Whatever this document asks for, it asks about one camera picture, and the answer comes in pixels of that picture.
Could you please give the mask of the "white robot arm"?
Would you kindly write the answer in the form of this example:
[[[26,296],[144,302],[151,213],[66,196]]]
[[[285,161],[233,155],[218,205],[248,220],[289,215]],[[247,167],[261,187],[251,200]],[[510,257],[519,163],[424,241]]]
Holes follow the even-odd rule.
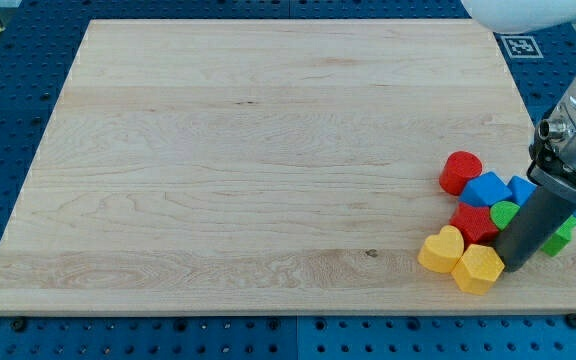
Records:
[[[576,21],[575,0],[463,0],[465,10],[499,34]],[[494,241],[508,272],[519,270],[576,210],[576,76],[536,125],[528,178],[536,188]]]

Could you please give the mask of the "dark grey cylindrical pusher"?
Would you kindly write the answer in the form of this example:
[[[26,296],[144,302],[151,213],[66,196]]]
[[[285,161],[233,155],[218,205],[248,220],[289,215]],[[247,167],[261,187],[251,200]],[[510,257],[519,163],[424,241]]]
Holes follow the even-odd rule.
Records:
[[[523,267],[575,210],[576,198],[568,188],[537,187],[494,240],[505,271]]]

